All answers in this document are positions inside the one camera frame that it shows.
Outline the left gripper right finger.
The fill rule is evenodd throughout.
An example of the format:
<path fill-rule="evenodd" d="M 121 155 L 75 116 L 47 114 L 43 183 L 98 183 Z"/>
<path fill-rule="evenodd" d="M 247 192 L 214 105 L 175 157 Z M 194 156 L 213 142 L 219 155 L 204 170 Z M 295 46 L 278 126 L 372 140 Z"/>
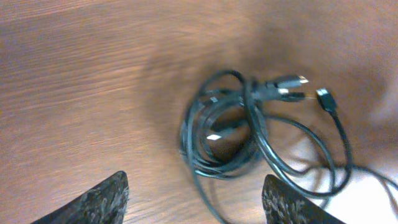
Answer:
<path fill-rule="evenodd" d="M 262 206 L 268 224 L 343 224 L 272 174 L 264 180 Z"/>

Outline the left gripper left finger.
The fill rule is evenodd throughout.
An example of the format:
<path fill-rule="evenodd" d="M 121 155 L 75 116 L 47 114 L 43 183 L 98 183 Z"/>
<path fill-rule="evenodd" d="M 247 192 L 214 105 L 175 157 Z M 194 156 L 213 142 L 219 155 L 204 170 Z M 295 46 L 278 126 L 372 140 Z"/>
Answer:
<path fill-rule="evenodd" d="M 128 200 L 127 175 L 120 170 L 33 224 L 122 224 Z"/>

